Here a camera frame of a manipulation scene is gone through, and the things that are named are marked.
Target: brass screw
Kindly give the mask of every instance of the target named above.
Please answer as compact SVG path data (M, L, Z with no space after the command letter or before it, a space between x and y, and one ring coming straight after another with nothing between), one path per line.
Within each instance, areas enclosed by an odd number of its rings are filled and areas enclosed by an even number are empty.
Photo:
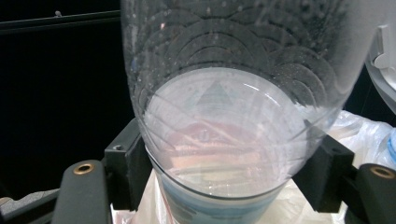
M384 167L373 166L370 168L370 170L371 172L373 172L373 174L381 176L386 179L393 179L395 177L395 174L391 170Z
M93 170L94 165L91 163L81 164L80 166L76 167L73 171L75 175L85 175Z

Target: metal screw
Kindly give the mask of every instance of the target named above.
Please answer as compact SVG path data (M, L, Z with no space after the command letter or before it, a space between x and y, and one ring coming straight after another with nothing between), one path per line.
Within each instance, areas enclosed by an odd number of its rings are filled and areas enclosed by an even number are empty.
M117 145L117 146L114 146L113 149L121 151L121 150L123 150L123 146Z

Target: white plastic bag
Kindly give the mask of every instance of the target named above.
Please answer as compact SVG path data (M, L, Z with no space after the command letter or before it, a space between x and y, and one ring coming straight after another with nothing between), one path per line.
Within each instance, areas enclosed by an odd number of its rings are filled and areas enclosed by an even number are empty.
M329 135L355 152L353 165L377 163L396 170L388 148L389 138L395 130L384 122L372 121L346 111L342 111L329 131Z

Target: water bottle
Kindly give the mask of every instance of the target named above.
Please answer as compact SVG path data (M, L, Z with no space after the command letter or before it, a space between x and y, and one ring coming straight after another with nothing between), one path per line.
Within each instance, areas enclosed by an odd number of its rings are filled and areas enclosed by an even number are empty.
M122 0L134 113L173 223L254 223L357 79L383 1Z

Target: dark background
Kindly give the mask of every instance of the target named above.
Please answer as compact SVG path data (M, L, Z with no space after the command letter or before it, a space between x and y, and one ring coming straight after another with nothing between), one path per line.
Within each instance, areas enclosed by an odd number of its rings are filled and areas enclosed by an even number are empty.
M117 9L114 0L1 0L0 22ZM101 160L134 117L120 35L119 21L0 35L0 197L59 188L68 166ZM396 124L365 69L345 109Z

